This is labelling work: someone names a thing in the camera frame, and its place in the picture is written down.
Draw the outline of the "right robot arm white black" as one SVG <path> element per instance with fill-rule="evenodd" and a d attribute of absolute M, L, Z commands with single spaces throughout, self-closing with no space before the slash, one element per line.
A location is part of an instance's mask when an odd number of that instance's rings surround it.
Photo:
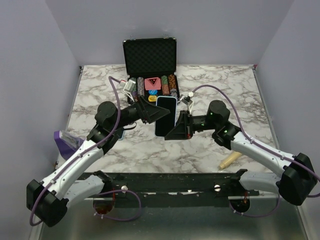
<path fill-rule="evenodd" d="M 293 155 L 254 139 L 229 121 L 230 111 L 221 100 L 213 100 L 205 115 L 193 116 L 182 110 L 175 127 L 164 137 L 169 140 L 189 140 L 196 132 L 212 130 L 212 138 L 221 147 L 245 155 L 271 172 L 258 178 L 245 172 L 230 183 L 230 191 L 241 196 L 247 190 L 278 193 L 288 203 L 300 206 L 317 184 L 310 158 L 304 153 Z"/>

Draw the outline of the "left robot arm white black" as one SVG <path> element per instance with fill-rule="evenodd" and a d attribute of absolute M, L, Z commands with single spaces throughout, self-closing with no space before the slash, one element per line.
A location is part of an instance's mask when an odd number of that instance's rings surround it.
<path fill-rule="evenodd" d="M 104 177 L 93 175 L 89 180 L 75 186 L 74 182 L 95 161 L 102 158 L 121 138 L 124 127 L 138 120 L 151 124 L 168 115 L 170 111 L 149 103 L 144 97 L 124 109 L 111 101 L 101 103 L 95 115 L 96 124 L 86 140 L 66 162 L 41 181 L 33 179 L 26 187 L 26 206 L 31 211 L 29 224 L 40 223 L 53 227 L 59 223 L 76 200 L 92 195 L 107 197 L 111 185 Z"/>

